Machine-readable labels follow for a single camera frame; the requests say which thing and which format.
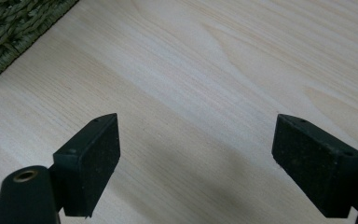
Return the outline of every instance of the wooden table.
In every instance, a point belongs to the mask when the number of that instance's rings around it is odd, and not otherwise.
[[[82,0],[0,76],[0,184],[118,113],[91,219],[325,219],[271,156],[279,113],[358,149],[358,1]]]

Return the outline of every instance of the black rubber pad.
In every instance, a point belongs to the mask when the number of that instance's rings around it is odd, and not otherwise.
[[[325,217],[348,216],[358,150],[306,120],[279,115],[272,155]]]
[[[120,158],[117,115],[92,120],[53,155],[69,217],[91,217]]]

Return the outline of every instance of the woven mat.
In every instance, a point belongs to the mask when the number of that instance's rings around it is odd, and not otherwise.
[[[0,74],[78,0],[0,0]]]

